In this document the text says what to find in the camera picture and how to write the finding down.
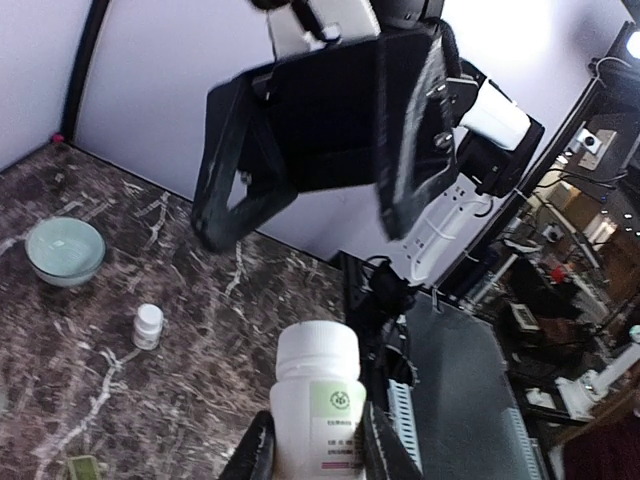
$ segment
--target white bottle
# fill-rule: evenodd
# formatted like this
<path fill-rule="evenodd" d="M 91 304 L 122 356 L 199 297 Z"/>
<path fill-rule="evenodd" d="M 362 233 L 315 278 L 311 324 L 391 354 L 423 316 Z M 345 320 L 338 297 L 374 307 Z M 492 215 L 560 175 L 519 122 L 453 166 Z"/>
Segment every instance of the white bottle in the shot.
<path fill-rule="evenodd" d="M 160 342 L 164 325 L 162 310 L 155 305 L 145 303 L 138 308 L 133 322 L 133 343 L 141 350 L 153 350 Z"/>
<path fill-rule="evenodd" d="M 330 321 L 298 323 L 278 340 L 271 413 L 278 480 L 364 479 L 358 338 Z"/>

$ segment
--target green logo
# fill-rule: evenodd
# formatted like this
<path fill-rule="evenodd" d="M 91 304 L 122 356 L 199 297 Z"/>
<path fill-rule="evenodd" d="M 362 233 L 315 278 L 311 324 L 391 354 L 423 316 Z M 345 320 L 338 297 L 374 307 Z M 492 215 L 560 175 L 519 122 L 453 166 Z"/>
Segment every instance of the green logo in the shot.
<path fill-rule="evenodd" d="M 338 410 L 346 410 L 349 408 L 351 402 L 349 401 L 349 395 L 347 392 L 333 392 L 331 398 L 329 399 L 331 405 L 333 405 Z"/>

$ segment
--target light green bowl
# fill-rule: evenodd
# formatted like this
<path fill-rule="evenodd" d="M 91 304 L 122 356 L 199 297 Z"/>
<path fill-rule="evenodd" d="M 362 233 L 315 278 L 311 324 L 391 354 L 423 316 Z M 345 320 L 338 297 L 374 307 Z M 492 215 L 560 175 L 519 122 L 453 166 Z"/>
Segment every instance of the light green bowl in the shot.
<path fill-rule="evenodd" d="M 77 287 L 98 271 L 106 247 L 98 231 L 82 220 L 54 217 L 39 223 L 25 242 L 36 275 L 56 287 Z"/>

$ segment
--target white wall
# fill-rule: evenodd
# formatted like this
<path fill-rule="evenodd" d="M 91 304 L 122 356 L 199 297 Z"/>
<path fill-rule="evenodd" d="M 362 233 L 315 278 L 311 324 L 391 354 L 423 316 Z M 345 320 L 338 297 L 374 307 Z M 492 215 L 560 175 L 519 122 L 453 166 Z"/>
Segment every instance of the white wall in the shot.
<path fill-rule="evenodd" d="M 0 3 L 0 170 L 58 130 L 90 4 Z"/>
<path fill-rule="evenodd" d="M 587 84 L 586 64 L 606 51 L 626 12 L 619 0 L 447 0 L 444 17 L 463 56 L 547 127 L 547 141 Z M 78 143 L 192 197 L 207 91 L 270 59 L 265 19 L 247 0 L 113 2 Z M 467 225 L 440 270 L 483 224 Z M 262 230 L 323 258 L 392 248 L 371 188 L 303 195 Z"/>

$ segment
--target brown marble tabletop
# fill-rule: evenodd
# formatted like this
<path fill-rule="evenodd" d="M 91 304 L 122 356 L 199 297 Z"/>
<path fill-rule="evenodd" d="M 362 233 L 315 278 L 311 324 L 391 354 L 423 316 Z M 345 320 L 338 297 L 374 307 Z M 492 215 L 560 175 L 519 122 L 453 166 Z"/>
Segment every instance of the brown marble tabletop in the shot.
<path fill-rule="evenodd" d="M 62 144 L 0 173 L 0 479 L 65 478 L 66 459 L 86 454 L 105 479 L 215 479 L 268 407 L 282 329 L 341 318 L 339 272 L 257 234 L 212 255 L 189 214 Z M 49 286 L 27 261 L 26 234 L 55 215 L 106 240 L 84 286 Z M 131 343 L 145 302 L 167 320 L 152 352 Z"/>

